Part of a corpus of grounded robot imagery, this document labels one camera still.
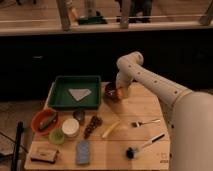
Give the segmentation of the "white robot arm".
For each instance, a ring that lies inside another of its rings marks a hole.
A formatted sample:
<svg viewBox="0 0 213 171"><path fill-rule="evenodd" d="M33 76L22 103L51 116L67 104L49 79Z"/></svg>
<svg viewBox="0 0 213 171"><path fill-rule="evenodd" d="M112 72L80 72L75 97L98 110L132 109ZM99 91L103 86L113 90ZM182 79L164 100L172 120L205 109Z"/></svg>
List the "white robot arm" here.
<svg viewBox="0 0 213 171"><path fill-rule="evenodd" d="M172 108L169 171L213 171L213 95L193 91L142 67L143 55L132 52L116 64L120 98L133 81L145 86Z"/></svg>

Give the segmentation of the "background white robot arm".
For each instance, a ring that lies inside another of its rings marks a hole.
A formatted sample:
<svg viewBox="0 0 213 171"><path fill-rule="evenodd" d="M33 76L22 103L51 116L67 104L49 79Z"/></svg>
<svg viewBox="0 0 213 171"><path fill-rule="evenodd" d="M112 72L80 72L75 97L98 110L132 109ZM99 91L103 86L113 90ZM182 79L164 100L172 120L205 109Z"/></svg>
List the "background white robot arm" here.
<svg viewBox="0 0 213 171"><path fill-rule="evenodd" d="M67 5L70 20L72 22L77 22L78 14L77 14L76 8L73 5L73 0L66 0L66 5Z"/></svg>

